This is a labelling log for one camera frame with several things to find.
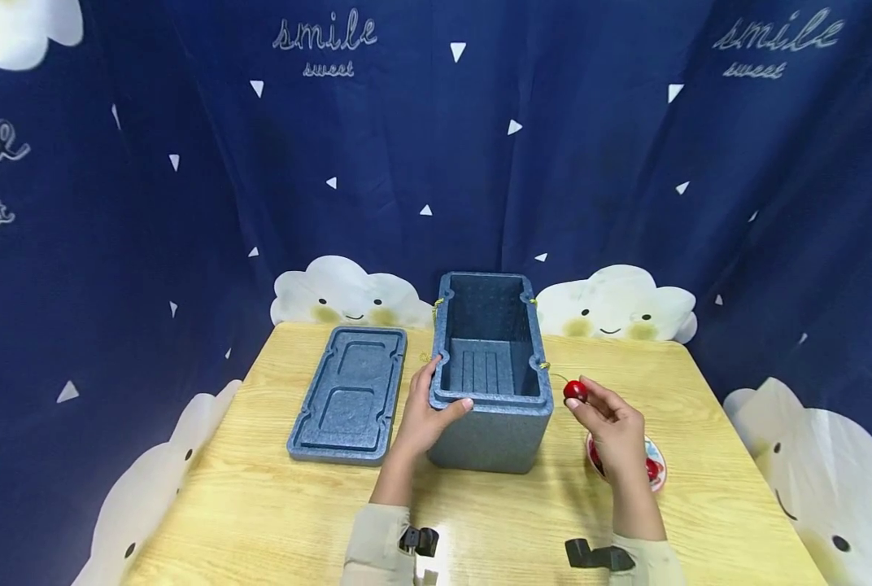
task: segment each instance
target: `dark blue backdrop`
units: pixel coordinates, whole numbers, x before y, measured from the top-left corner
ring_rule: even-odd
[[[332,13],[344,43],[352,8],[347,48],[273,47]],[[108,488],[327,254],[428,302],[451,269],[642,266],[696,295],[721,398],[775,376],[872,434],[872,0],[82,11],[79,44],[0,68],[0,584],[74,580]]]

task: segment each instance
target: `plate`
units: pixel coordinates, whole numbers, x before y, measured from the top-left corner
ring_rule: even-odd
[[[591,446],[592,434],[590,433],[586,436],[586,459],[588,459],[592,468],[595,468],[596,473],[608,482],[608,479],[606,479],[606,473],[604,473],[604,470],[602,469],[602,463],[598,461],[598,458],[592,457]],[[658,490],[664,487],[666,481],[668,481],[668,463],[666,463],[661,451],[657,449],[657,444],[654,444],[651,441],[651,438],[647,436],[644,436],[644,450],[647,453],[647,457],[650,457],[657,463],[657,477],[651,481],[651,490],[652,492],[658,492]]]

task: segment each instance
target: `black strap buckle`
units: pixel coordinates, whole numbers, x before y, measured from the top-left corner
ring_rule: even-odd
[[[590,549],[585,539],[570,539],[566,542],[566,557],[571,567],[607,567],[612,572],[634,568],[634,560],[627,551],[616,545]]]
[[[399,547],[404,551],[416,551],[417,555],[431,558],[436,555],[438,533],[434,529],[424,527],[408,527],[403,537],[400,537]]]

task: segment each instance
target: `fabric backdrop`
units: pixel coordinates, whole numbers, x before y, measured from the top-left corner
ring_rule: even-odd
[[[872,0],[0,2],[0,584],[114,584],[274,323],[466,269],[688,341],[872,585]]]

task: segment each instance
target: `cartoon cloud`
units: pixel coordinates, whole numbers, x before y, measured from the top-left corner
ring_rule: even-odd
[[[537,295],[540,329],[549,335],[592,338],[674,339],[696,332],[696,298],[677,287],[660,287],[651,273],[611,265],[576,282],[557,283]]]
[[[89,561],[72,586],[120,583],[176,500],[185,473],[225,418],[240,385],[235,380],[218,396],[192,397],[169,441],[146,450],[114,482],[98,513]]]
[[[413,285],[388,273],[368,275],[353,260],[323,256],[305,271],[287,271],[273,285],[273,322],[432,328],[432,306]]]
[[[0,68],[35,68],[49,39],[73,47],[84,36],[78,0],[0,0]]]
[[[869,432],[806,409],[776,378],[732,392],[724,408],[826,581],[872,586]]]

